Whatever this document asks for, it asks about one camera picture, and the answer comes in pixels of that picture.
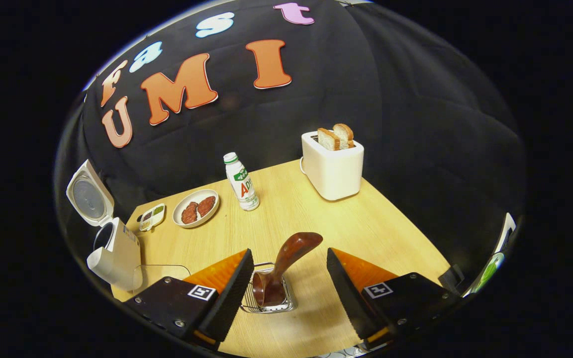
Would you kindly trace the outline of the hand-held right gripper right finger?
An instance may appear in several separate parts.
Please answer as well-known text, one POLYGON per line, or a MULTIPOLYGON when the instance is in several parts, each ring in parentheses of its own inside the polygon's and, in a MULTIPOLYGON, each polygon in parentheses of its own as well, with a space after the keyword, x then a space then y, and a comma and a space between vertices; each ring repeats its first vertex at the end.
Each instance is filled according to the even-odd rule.
POLYGON ((399 345, 432 328, 461 297, 411 272, 397 275, 336 248, 327 269, 341 304, 368 349, 399 345))

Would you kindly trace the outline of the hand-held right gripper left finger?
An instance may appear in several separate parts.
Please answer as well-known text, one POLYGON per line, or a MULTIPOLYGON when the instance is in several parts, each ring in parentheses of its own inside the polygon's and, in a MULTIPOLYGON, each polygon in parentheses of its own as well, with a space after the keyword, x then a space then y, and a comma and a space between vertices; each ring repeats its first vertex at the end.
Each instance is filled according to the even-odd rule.
POLYGON ((229 333, 252 273, 252 250, 242 250, 184 279, 165 276, 125 306, 168 335, 216 349, 229 333))

